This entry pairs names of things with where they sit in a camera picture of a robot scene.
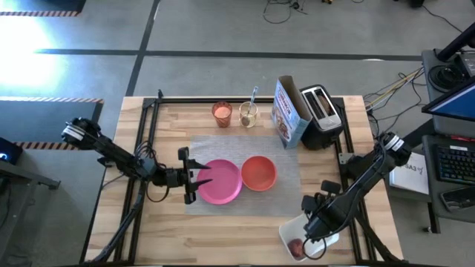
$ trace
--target keyboard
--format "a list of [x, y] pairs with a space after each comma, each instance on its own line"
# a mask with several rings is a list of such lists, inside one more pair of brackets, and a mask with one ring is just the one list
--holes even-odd
[[439, 179], [475, 185], [475, 151], [461, 151], [436, 145]]

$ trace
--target computer monitor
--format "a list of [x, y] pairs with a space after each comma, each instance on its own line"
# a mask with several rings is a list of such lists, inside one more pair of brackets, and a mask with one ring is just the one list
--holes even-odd
[[422, 112], [475, 122], [475, 76], [424, 106]]

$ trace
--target wooden table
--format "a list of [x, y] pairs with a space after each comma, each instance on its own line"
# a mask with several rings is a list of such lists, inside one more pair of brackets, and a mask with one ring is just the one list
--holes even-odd
[[[120, 111], [114, 142], [129, 152], [134, 150], [137, 126], [140, 120], [143, 97], [125, 97]], [[350, 132], [355, 152], [365, 154], [373, 149], [370, 125], [361, 96], [344, 96]], [[270, 119], [271, 105], [259, 105], [259, 118], [255, 127], [239, 125], [239, 105], [233, 105], [229, 128], [218, 128], [211, 114], [210, 104], [160, 104], [154, 149], [159, 162], [168, 167], [180, 167], [177, 149], [190, 146], [194, 135], [275, 135]], [[302, 195], [320, 191], [321, 182], [328, 179], [340, 182], [334, 148], [308, 151], [298, 146]], [[118, 176], [117, 169], [108, 169], [105, 181]], [[120, 222], [126, 190], [126, 179], [120, 179], [105, 188], [99, 199], [94, 226], [85, 259], [94, 258], [110, 240]], [[151, 186], [151, 198], [159, 199], [165, 189]], [[278, 235], [278, 226], [290, 217], [231, 217], [196, 216], [185, 214], [183, 188], [173, 188], [161, 203], [145, 200], [136, 264], [292, 264]], [[383, 243], [402, 258], [393, 215], [384, 182], [381, 181], [365, 198], [370, 223]], [[361, 247], [364, 238], [361, 230]], [[125, 242], [124, 255], [128, 252]], [[355, 262], [348, 228], [340, 233], [340, 240], [329, 247], [318, 262], [304, 264], [352, 264]]]

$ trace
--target gray placemat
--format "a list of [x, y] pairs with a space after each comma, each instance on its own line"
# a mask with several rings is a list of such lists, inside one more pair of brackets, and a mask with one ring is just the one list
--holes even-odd
[[272, 188], [255, 192], [243, 184], [239, 195], [225, 205], [209, 204], [197, 194], [197, 201], [186, 206], [186, 213], [285, 217], [301, 214], [297, 151], [285, 150], [278, 136], [194, 136], [191, 139], [190, 158], [202, 164], [213, 159], [227, 159], [241, 168], [247, 158], [256, 155], [270, 158], [277, 167], [278, 178]]

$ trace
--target gray floor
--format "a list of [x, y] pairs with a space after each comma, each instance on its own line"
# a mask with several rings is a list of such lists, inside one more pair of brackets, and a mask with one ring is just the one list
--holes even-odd
[[[138, 50], [153, 2], [87, 0], [77, 18], [0, 17], [0, 95], [103, 98], [99, 123], [112, 137], [136, 56], [31, 53], [40, 48], [57, 49], [54, 53]], [[469, 0], [426, 2], [431, 11], [460, 28], [474, 20], [475, 7]], [[423, 9], [410, 9], [404, 1], [335, 0], [327, 5], [307, 0], [309, 15], [292, 12], [288, 22], [277, 25], [262, 19], [265, 3], [162, 0], [147, 49], [416, 56], [457, 36], [442, 20]], [[279, 20], [286, 9], [274, 6], [268, 14]], [[269, 95], [284, 74], [293, 75], [298, 87], [318, 83], [333, 95], [366, 94], [394, 82], [398, 72], [420, 66], [421, 62], [402, 61], [146, 56], [134, 95], [155, 95], [158, 89], [168, 96], [247, 95], [254, 85], [260, 86], [260, 94]], [[425, 88], [416, 89], [427, 102]], [[406, 87], [376, 115], [398, 113], [416, 102]], [[428, 118], [414, 109], [393, 130], [406, 134]], [[385, 129], [390, 123], [380, 126]], [[31, 256], [34, 266], [79, 260], [104, 172], [95, 159], [93, 152], [26, 151], [22, 165], [62, 181], [57, 192], [38, 189], [36, 204], [17, 233], [19, 249]], [[406, 259], [473, 265], [475, 225], [441, 220], [442, 234], [429, 235], [420, 231], [428, 225], [425, 204], [391, 198], [391, 206]]]

